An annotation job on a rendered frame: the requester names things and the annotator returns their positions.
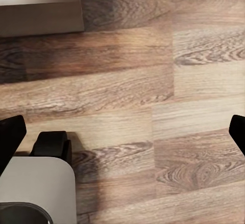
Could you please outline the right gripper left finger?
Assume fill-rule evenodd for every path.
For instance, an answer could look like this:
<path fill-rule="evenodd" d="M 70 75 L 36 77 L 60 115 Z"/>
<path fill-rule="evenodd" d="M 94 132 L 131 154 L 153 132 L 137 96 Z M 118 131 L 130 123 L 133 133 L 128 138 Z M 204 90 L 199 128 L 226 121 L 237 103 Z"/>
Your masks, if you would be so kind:
<path fill-rule="evenodd" d="M 27 133 L 22 115 L 0 120 L 0 176 Z"/>

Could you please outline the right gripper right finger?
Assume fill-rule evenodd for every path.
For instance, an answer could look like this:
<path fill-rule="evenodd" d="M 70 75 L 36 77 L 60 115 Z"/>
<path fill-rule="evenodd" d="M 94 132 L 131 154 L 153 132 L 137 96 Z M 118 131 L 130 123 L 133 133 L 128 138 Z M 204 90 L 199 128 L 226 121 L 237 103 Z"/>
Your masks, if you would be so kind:
<path fill-rule="evenodd" d="M 245 156 L 245 117 L 233 115 L 229 133 Z"/>

